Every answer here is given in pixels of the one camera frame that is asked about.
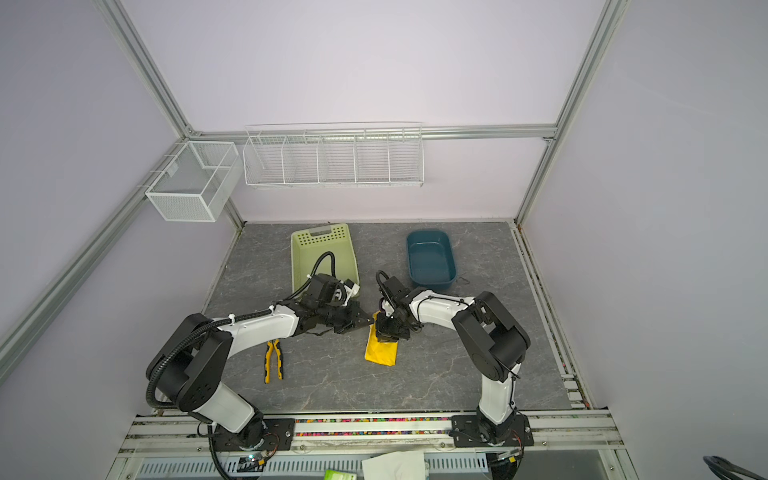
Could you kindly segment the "yellow paper napkin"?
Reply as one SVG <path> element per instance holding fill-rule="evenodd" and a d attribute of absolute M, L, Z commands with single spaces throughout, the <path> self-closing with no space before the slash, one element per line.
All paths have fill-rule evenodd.
<path fill-rule="evenodd" d="M 376 335 L 377 321 L 383 317 L 383 311 L 379 311 L 373 314 L 374 323 L 369 328 L 364 359 L 370 363 L 393 367 L 396 365 L 398 343 L 379 341 Z"/>

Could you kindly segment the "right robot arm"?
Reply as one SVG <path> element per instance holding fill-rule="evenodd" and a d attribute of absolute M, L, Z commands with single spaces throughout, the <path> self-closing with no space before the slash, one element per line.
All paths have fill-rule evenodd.
<path fill-rule="evenodd" d="M 473 415 L 451 418 L 450 435 L 458 447 L 513 446 L 534 443 L 530 422 L 514 401 L 515 382 L 531 346 L 528 333 L 491 292 L 474 297 L 407 288 L 379 270 L 382 295 L 375 335 L 382 343 L 408 340 L 427 324 L 454 331 L 481 374 L 481 397 Z"/>

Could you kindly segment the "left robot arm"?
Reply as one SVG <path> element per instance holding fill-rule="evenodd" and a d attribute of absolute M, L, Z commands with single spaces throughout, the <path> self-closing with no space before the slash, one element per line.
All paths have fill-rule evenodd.
<path fill-rule="evenodd" d="M 264 310 L 220 319 L 187 316 L 147 367 L 146 403 L 223 430 L 240 449 L 261 447 L 270 435 L 263 413 L 223 383 L 226 364 L 244 350 L 312 333 L 319 325 L 336 334 L 372 325 L 373 316 L 356 300 L 360 286 L 335 273 L 335 254 L 326 251 L 296 291 Z"/>

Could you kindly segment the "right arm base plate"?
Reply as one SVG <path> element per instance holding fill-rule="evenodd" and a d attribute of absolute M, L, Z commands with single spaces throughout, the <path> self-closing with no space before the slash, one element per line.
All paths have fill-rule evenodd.
<path fill-rule="evenodd" d="M 535 443 L 529 419 L 519 411 L 513 412 L 501 424 L 494 424 L 480 412 L 454 415 L 449 435 L 459 448 L 529 447 Z"/>

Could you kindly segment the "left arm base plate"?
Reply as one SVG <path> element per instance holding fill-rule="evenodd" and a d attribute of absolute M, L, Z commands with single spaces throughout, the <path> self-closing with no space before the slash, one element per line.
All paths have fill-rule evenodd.
<path fill-rule="evenodd" d="M 296 421 L 291 417 L 266 418 L 240 433 L 231 433 L 221 426 L 214 430 L 216 451 L 287 451 L 294 439 Z"/>

